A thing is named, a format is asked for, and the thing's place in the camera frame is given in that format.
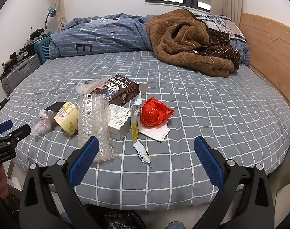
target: wooden headboard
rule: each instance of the wooden headboard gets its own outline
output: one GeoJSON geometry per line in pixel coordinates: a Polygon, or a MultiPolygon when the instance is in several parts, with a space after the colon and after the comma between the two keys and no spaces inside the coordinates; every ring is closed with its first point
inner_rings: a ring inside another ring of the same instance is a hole
{"type": "Polygon", "coordinates": [[[239,28],[250,46],[250,68],[273,84],[290,106],[290,27],[242,13],[239,28]]]}

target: blue lamp shade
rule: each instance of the blue lamp shade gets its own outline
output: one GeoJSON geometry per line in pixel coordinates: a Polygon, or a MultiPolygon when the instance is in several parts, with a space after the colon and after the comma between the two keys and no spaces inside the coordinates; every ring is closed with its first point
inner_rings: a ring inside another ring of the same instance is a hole
{"type": "Polygon", "coordinates": [[[57,10],[55,8],[49,7],[48,8],[48,13],[51,17],[54,17],[57,13],[57,10]]]}

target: brown blanket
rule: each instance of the brown blanket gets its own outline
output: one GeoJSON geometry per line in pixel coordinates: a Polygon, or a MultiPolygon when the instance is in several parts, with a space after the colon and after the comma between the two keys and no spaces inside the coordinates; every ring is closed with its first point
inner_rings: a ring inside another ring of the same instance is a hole
{"type": "Polygon", "coordinates": [[[240,55],[230,47],[228,34],[208,32],[207,26],[187,9],[150,18],[146,31],[156,57],[166,63],[196,69],[212,77],[227,77],[239,68],[240,55]]]}

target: metal screw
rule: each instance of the metal screw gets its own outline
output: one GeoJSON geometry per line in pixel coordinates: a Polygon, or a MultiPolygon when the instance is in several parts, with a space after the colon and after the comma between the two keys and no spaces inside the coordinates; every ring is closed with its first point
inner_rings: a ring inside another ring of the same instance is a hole
{"type": "Polygon", "coordinates": [[[64,159],[59,159],[58,161],[57,161],[57,164],[59,165],[59,166],[63,166],[64,164],[65,164],[65,160],[64,159]]]}
{"type": "Polygon", "coordinates": [[[35,169],[37,167],[37,164],[33,163],[30,165],[30,169],[35,169]]]}
{"type": "Polygon", "coordinates": [[[228,160],[228,165],[229,166],[234,166],[235,165],[235,161],[234,160],[228,160]]]}
{"type": "Polygon", "coordinates": [[[263,166],[262,166],[261,164],[257,164],[257,165],[256,165],[256,168],[257,168],[258,170],[262,170],[262,169],[263,169],[263,166]]]}

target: curtain tieback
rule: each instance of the curtain tieback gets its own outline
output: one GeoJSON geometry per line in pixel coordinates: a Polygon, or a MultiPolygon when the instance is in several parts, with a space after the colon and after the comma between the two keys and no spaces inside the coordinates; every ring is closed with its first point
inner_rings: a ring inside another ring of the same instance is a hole
{"type": "Polygon", "coordinates": [[[56,19],[57,20],[59,20],[59,19],[62,19],[62,18],[64,18],[66,15],[65,15],[65,13],[64,13],[64,11],[57,11],[57,13],[56,13],[56,19]]]}

